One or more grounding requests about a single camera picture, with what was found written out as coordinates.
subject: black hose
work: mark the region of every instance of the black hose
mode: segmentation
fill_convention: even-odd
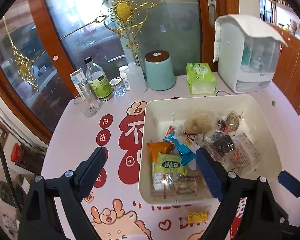
[[[13,201],[15,202],[15,204],[17,206],[17,209],[18,209],[19,213],[21,214],[22,213],[22,207],[21,207],[20,202],[17,198],[16,192],[14,191],[14,187],[13,187],[13,184],[12,184],[12,181],[11,181],[10,173],[9,173],[9,170],[8,170],[8,165],[7,165],[7,162],[6,162],[6,157],[4,156],[4,152],[3,152],[3,149],[2,149],[1,142],[0,142],[0,159],[1,159],[2,168],[3,168],[3,171],[4,171],[4,175],[6,177],[7,183],[9,185],[9,189],[10,189]]]

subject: orange snack wrapper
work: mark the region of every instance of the orange snack wrapper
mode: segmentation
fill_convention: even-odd
[[[189,212],[188,213],[188,223],[195,224],[195,223],[206,223],[208,219],[208,212]]]
[[[152,162],[157,162],[158,152],[160,152],[161,154],[169,154],[171,146],[171,143],[166,142],[148,143],[149,150],[151,151]]]

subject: green snack package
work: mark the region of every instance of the green snack package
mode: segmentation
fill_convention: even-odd
[[[183,176],[186,176],[187,166],[181,165],[181,157],[179,155],[161,154],[159,152],[152,173],[181,173]]]
[[[187,83],[191,94],[214,94],[217,79],[208,63],[188,63]]]

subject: metal bolt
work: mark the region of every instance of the metal bolt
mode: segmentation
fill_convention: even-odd
[[[237,176],[237,174],[235,174],[235,172],[233,172],[233,171],[229,171],[229,172],[228,172],[228,176],[229,176],[230,178],[235,178],[235,177]]]
[[[65,172],[65,176],[66,176],[67,178],[71,177],[72,175],[73,175],[73,171],[66,171],[66,172]]]
[[[260,181],[263,182],[263,183],[267,182],[267,179],[266,179],[265,177],[263,177],[263,176],[261,176],[259,179],[260,179]]]
[[[36,177],[34,178],[34,181],[35,181],[35,182],[39,182],[40,180],[42,180],[42,177],[41,177],[41,176],[36,176]]]

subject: teal canister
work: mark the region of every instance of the teal canister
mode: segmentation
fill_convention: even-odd
[[[145,69],[148,86],[153,90],[167,90],[176,83],[171,59],[165,50],[146,54]]]

